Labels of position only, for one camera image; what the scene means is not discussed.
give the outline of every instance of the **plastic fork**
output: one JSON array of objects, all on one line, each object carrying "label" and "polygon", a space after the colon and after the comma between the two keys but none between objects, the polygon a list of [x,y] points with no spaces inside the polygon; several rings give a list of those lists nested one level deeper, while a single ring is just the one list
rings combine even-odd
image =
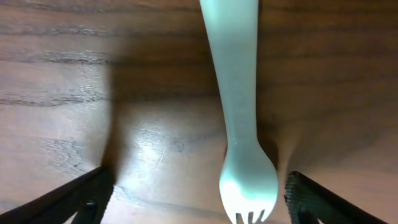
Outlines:
[{"label": "plastic fork", "polygon": [[258,0],[200,0],[200,5],[228,137],[221,199],[232,223],[237,213],[244,223],[264,222],[277,200],[278,179],[256,133]]}]

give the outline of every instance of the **wood grain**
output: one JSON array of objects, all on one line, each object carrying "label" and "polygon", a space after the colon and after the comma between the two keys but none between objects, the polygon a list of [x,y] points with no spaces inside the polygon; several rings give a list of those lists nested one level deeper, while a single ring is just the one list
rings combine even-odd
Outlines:
[{"label": "wood grain", "polygon": [[[229,223],[226,135],[193,0],[0,2],[0,212],[99,166],[103,223]],[[257,126],[290,223],[299,170],[398,223],[398,2],[260,1]]]}]

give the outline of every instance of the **mint green fork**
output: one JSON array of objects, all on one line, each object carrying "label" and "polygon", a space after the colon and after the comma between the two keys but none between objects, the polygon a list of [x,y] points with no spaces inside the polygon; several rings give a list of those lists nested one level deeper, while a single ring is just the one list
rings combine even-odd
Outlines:
[{"label": "mint green fork", "polygon": [[237,213],[244,223],[263,222],[276,203],[278,178],[256,134],[258,0],[200,0],[200,5],[228,137],[221,199],[232,223]]}]

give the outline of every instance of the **glossy table surface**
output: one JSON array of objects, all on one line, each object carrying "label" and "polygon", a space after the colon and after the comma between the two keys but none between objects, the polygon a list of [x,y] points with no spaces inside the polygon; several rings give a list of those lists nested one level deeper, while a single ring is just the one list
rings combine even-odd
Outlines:
[{"label": "glossy table surface", "polygon": [[[298,170],[398,223],[398,2],[261,1],[257,128]],[[196,0],[0,1],[0,212],[111,164],[103,223],[229,223],[220,96]]]}]

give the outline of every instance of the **black object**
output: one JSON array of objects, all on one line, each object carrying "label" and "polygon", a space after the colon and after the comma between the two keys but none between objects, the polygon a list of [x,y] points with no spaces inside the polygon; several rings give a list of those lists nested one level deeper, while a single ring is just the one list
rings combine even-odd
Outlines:
[{"label": "black object", "polygon": [[292,224],[318,224],[318,219],[324,224],[386,223],[297,171],[289,174],[285,190]]},{"label": "black object", "polygon": [[0,223],[65,223],[76,212],[72,224],[100,224],[115,179],[99,167],[25,205],[0,215]]}]

